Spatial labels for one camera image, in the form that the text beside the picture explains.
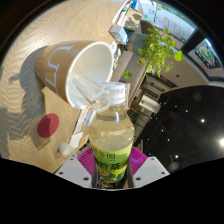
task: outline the pink holder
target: pink holder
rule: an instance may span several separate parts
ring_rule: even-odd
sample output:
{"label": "pink holder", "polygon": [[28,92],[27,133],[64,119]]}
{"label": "pink holder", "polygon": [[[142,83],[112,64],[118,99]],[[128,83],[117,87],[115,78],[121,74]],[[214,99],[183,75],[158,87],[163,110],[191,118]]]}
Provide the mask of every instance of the pink holder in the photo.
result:
{"label": "pink holder", "polygon": [[[93,177],[95,172],[95,159],[92,151],[92,147],[83,151],[78,157],[79,162],[85,167],[89,174]],[[142,153],[139,149],[132,147],[129,157],[129,170],[131,177],[138,171],[142,164],[148,157]]]}

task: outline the cup rim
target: cup rim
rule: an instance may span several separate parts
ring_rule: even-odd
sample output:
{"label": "cup rim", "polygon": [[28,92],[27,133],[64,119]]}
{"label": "cup rim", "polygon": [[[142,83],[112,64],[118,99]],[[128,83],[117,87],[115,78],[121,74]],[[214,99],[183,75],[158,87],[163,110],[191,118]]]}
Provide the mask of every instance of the cup rim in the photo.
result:
{"label": "cup rim", "polygon": [[93,46],[95,46],[95,45],[104,45],[104,46],[106,46],[106,47],[109,49],[109,52],[110,52],[110,54],[111,54],[111,58],[112,58],[112,60],[111,60],[111,65],[110,65],[110,70],[112,71],[112,67],[113,67],[113,52],[112,52],[111,47],[110,47],[110,45],[109,45],[108,43],[103,42],[103,41],[95,41],[95,42],[90,43],[90,44],[88,44],[87,46],[85,46],[85,47],[84,47],[84,48],[83,48],[83,49],[76,55],[76,57],[73,59],[71,65],[70,65],[70,67],[69,67],[69,69],[68,69],[67,75],[66,75],[66,81],[65,81],[65,95],[66,95],[66,99],[67,99],[68,103],[69,103],[72,107],[74,107],[74,108],[76,108],[75,103],[71,101],[71,99],[70,99],[70,97],[69,97],[69,93],[68,93],[68,81],[69,81],[69,75],[71,74],[72,69],[73,69],[75,63],[77,62],[78,58],[79,58],[79,57],[80,57],[80,56],[81,56],[87,49],[89,49],[90,47],[93,47]]}

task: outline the bottle label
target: bottle label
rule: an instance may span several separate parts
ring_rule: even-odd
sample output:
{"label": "bottle label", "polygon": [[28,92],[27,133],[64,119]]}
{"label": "bottle label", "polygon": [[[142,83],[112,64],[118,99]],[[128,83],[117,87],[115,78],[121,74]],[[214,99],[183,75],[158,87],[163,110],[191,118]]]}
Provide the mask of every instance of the bottle label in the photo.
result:
{"label": "bottle label", "polygon": [[133,142],[115,152],[105,152],[92,145],[98,171],[108,182],[117,182],[124,177]]}

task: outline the red button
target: red button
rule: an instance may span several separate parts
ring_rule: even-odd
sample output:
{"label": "red button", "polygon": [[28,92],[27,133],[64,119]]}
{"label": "red button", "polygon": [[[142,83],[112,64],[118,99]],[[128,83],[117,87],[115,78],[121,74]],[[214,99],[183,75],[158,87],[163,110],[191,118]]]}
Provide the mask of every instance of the red button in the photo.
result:
{"label": "red button", "polygon": [[52,136],[59,126],[59,118],[56,114],[47,114],[44,116],[37,127],[37,133],[41,138]]}

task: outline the plastic bottle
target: plastic bottle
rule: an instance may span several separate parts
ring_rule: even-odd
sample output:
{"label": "plastic bottle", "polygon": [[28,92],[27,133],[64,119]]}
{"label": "plastic bottle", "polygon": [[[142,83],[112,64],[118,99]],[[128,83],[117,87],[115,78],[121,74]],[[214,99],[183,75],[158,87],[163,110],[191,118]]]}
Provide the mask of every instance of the plastic bottle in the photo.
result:
{"label": "plastic bottle", "polygon": [[101,178],[114,183],[124,177],[135,128],[124,109],[125,84],[102,85],[112,92],[113,100],[107,110],[97,112],[90,125],[89,138]]}

